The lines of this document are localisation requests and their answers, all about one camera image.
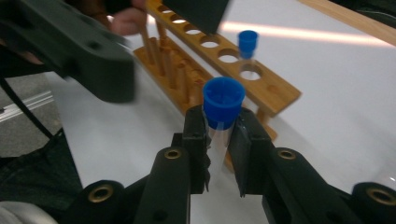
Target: blue cap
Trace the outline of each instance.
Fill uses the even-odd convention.
[[[214,77],[204,85],[204,112],[209,127],[229,129],[241,111],[244,87],[230,77]]]
[[[254,31],[242,31],[238,35],[239,54],[243,59],[250,59],[253,57],[254,49],[257,46],[258,34]]]

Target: white table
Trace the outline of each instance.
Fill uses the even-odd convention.
[[[220,32],[233,42],[241,30],[258,31],[256,59],[303,93],[270,121],[277,147],[302,152],[347,192],[369,180],[396,189],[395,47],[291,0],[233,0],[224,21]],[[130,39],[142,46],[140,36]],[[132,184],[182,132],[184,118],[138,63],[135,75],[136,101],[115,105],[47,74],[84,186]],[[192,196],[191,223],[266,223],[261,197],[240,199],[231,175],[220,185],[209,199]]]

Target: test tube rack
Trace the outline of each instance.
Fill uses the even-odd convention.
[[[155,19],[158,38],[149,37],[147,29],[142,28],[144,46],[136,49],[134,55],[178,109],[185,114],[190,107],[202,104],[202,87],[212,76],[176,44],[167,31],[220,74],[235,78],[245,87],[247,97],[258,107],[257,118],[274,140],[276,132],[267,125],[268,119],[291,105],[301,93],[260,62],[242,64],[237,60],[239,53],[235,44],[222,35],[205,35],[164,6],[161,0],[148,0],[147,11]],[[235,60],[223,61],[224,57]],[[240,76],[241,69],[254,72],[260,78],[245,79]]]

